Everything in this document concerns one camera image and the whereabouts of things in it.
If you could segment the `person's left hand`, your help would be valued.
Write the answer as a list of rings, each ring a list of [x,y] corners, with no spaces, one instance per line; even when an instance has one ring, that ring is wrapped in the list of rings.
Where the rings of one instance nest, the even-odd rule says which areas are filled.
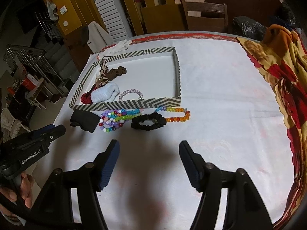
[[[19,194],[25,206],[28,209],[31,209],[32,202],[33,202],[32,187],[34,185],[34,179],[33,179],[33,176],[27,174],[25,171],[22,172],[20,175],[21,175],[21,184],[19,187]],[[1,194],[3,194],[11,202],[15,202],[18,199],[17,194],[13,190],[6,188],[2,185],[1,185]],[[9,211],[3,205],[1,205],[1,214],[11,224],[15,226],[21,225],[21,221],[17,218],[17,216],[13,214],[11,211]]]

